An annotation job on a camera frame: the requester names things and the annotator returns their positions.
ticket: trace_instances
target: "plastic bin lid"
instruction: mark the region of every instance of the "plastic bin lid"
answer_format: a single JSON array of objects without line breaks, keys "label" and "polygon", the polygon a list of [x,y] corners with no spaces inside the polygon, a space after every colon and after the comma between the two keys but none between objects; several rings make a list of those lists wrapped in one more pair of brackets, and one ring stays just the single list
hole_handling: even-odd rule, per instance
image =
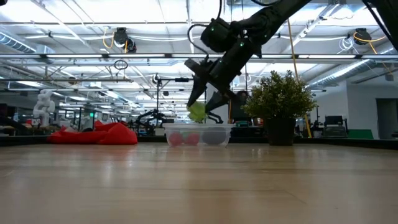
[{"label": "plastic bin lid", "polygon": [[233,124],[163,124],[165,128],[233,128]]}]

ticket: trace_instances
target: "black plant pot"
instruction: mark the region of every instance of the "black plant pot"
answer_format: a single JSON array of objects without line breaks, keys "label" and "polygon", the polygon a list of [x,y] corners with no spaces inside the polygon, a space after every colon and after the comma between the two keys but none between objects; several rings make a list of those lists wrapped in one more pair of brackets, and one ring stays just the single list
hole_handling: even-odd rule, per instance
[{"label": "black plant pot", "polygon": [[271,146],[293,145],[296,119],[267,119],[265,125]]}]

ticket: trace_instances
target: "yellow cable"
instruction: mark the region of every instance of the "yellow cable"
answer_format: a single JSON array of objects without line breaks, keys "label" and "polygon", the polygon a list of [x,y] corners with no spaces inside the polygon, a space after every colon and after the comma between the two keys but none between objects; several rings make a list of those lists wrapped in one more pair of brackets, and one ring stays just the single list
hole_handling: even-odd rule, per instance
[{"label": "yellow cable", "polygon": [[362,42],[367,42],[367,43],[377,42],[377,41],[380,41],[380,40],[386,38],[386,36],[384,36],[384,37],[381,37],[381,38],[379,38],[379,39],[377,39],[377,40],[363,40],[363,39],[360,39],[359,37],[357,37],[356,34],[357,34],[357,32],[354,33],[354,38],[355,38],[355,39],[360,40],[360,41],[362,41]]},{"label": "yellow cable", "polygon": [[[294,72],[296,74],[296,79],[298,81],[300,78],[299,78],[299,73],[297,72],[296,56],[294,54],[294,44],[293,44],[293,37],[292,37],[292,26],[290,25],[289,19],[287,19],[287,24],[289,25],[289,36],[290,36],[290,44],[292,46],[292,57],[293,57],[293,64],[294,64]],[[305,119],[305,124],[307,126],[308,136],[310,138],[312,138],[311,130],[310,130],[310,123],[308,122],[308,116],[306,114],[304,115],[304,119]]]},{"label": "yellow cable", "polygon": [[[371,46],[373,52],[374,52],[375,54],[378,54],[377,51],[376,51],[376,49],[374,48],[373,44],[372,44],[372,43],[369,43],[369,44],[370,44],[370,46]],[[387,65],[386,65],[384,62],[381,62],[381,63],[384,65],[384,68],[386,68],[387,71],[388,71],[391,75],[393,75],[392,72],[391,72],[391,70],[390,70],[389,68],[387,68]]]},{"label": "yellow cable", "polygon": [[108,45],[106,45],[106,43],[105,43],[105,35],[106,35],[106,30],[107,30],[107,29],[108,29],[108,28],[105,28],[104,37],[102,38],[102,43],[104,43],[104,46],[105,46],[106,48],[111,49],[111,48],[113,47],[114,32],[112,33],[112,44],[111,44],[111,46],[108,46]]}]

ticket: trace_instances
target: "red ball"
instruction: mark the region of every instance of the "red ball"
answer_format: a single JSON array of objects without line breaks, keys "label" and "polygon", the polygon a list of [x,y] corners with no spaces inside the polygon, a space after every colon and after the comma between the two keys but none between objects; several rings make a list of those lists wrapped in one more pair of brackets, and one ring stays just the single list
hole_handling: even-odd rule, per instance
[{"label": "red ball", "polygon": [[190,146],[196,146],[200,141],[200,134],[191,133],[185,138],[184,143]]},{"label": "red ball", "polygon": [[169,143],[171,146],[180,146],[183,143],[183,137],[180,133],[172,133],[169,136]]}]

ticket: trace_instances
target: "green panel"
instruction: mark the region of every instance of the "green panel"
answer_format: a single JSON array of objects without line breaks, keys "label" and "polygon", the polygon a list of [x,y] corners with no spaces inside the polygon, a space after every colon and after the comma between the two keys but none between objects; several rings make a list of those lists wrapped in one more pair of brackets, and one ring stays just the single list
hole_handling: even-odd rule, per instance
[{"label": "green panel", "polygon": [[349,129],[348,138],[350,139],[374,139],[370,129]]}]

